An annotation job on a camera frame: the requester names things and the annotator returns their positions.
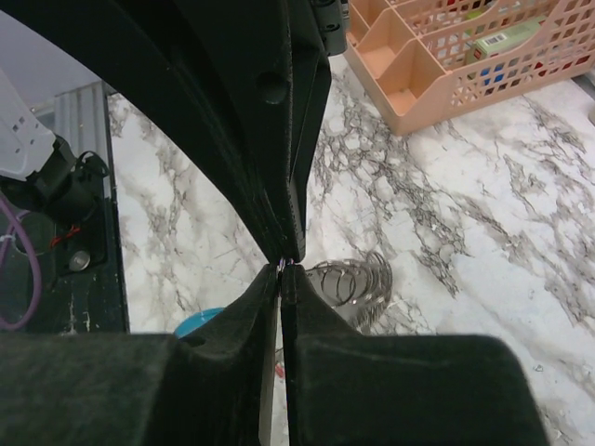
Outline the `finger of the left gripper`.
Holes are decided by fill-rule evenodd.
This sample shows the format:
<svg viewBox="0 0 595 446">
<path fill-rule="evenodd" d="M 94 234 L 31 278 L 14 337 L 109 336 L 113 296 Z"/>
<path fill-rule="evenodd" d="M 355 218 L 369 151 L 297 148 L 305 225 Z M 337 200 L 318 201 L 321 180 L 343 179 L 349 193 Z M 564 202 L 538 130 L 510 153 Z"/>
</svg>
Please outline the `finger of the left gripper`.
<svg viewBox="0 0 595 446">
<path fill-rule="evenodd" d="M 265 257 L 291 255 L 285 1 L 5 1 L 149 117 L 229 200 Z"/>
<path fill-rule="evenodd" d="M 288 197 L 292 229 L 284 254 L 301 260 L 306 251 L 307 184 L 330 89 L 329 62 L 309 1 L 288 3 L 291 37 L 292 117 Z"/>
</svg>

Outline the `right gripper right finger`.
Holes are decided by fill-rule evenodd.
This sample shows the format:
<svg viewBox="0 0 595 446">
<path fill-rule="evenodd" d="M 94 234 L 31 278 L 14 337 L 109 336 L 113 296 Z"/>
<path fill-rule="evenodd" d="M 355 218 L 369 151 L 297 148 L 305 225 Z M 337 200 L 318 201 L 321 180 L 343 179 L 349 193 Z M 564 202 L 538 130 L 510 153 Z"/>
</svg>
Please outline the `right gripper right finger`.
<svg viewBox="0 0 595 446">
<path fill-rule="evenodd" d="M 545 445 L 517 357 L 488 335 L 363 335 L 316 294 L 281 279 L 293 445 Z"/>
</svg>

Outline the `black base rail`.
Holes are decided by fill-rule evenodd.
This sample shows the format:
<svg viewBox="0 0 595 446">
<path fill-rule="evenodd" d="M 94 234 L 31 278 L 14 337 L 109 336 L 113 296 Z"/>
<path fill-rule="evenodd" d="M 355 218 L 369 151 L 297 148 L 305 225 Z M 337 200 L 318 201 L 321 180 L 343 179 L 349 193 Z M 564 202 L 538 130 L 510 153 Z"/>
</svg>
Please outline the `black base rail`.
<svg viewBox="0 0 595 446">
<path fill-rule="evenodd" d="M 106 85 L 60 94 L 33 116 L 52 145 L 30 177 L 1 179 L 1 330 L 125 333 Z"/>
</svg>

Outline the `red key tag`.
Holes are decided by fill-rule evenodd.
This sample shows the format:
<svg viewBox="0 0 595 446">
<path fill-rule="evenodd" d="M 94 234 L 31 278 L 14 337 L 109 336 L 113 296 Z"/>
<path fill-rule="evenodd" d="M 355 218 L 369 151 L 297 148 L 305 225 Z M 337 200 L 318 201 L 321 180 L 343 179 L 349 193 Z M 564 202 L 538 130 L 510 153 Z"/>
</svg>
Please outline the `red key tag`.
<svg viewBox="0 0 595 446">
<path fill-rule="evenodd" d="M 281 379 L 284 379 L 284 366 L 281 363 L 275 364 L 275 373 Z"/>
</svg>

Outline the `green white box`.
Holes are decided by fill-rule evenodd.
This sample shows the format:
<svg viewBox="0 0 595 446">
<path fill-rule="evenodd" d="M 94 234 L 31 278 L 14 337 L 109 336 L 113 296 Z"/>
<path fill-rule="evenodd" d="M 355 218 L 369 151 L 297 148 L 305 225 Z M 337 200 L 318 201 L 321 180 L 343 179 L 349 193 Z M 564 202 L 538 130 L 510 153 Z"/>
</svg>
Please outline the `green white box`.
<svg viewBox="0 0 595 446">
<path fill-rule="evenodd" d="M 465 64 L 490 59 L 522 45 L 539 31 L 546 19 L 545 15 L 533 17 L 477 39 L 467 53 Z"/>
</svg>

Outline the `metal keyring holder blue handle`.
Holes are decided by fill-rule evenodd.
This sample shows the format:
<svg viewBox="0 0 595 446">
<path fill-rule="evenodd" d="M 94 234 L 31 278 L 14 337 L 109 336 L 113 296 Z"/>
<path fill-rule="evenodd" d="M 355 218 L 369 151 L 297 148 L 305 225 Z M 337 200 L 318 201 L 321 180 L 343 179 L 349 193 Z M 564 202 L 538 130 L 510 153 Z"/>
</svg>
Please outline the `metal keyring holder blue handle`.
<svg viewBox="0 0 595 446">
<path fill-rule="evenodd" d="M 384 257 L 370 252 L 365 259 L 324 261 L 305 271 L 311 288 L 331 310 L 316 310 L 310 319 L 296 318 L 298 334 L 329 333 L 348 325 L 352 330 L 368 330 L 388 307 L 393 284 L 392 270 Z M 266 292 L 269 280 L 255 278 L 245 292 L 225 308 L 200 311 L 183 321 L 174 331 L 187 342 L 203 337 L 206 340 L 237 338 L 249 332 L 258 317 L 256 308 L 239 308 L 244 299 L 256 304 Z"/>
</svg>

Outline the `orange plastic file organizer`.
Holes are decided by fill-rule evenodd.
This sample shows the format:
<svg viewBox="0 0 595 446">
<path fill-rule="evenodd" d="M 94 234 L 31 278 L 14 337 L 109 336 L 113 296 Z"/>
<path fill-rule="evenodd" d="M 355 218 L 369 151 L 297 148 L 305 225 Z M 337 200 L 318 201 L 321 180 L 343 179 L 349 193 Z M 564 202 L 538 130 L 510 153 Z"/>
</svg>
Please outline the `orange plastic file organizer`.
<svg viewBox="0 0 595 446">
<path fill-rule="evenodd" d="M 594 3 L 352 1 L 345 58 L 402 136 L 594 66 Z"/>
</svg>

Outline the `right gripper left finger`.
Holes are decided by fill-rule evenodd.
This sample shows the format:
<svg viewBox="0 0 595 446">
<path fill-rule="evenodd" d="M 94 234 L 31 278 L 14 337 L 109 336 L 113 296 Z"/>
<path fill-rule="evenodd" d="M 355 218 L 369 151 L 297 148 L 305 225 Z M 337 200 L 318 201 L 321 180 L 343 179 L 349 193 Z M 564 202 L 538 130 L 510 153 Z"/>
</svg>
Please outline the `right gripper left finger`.
<svg viewBox="0 0 595 446">
<path fill-rule="evenodd" d="M 277 269 L 171 334 L 3 334 L 5 445 L 267 445 Z"/>
</svg>

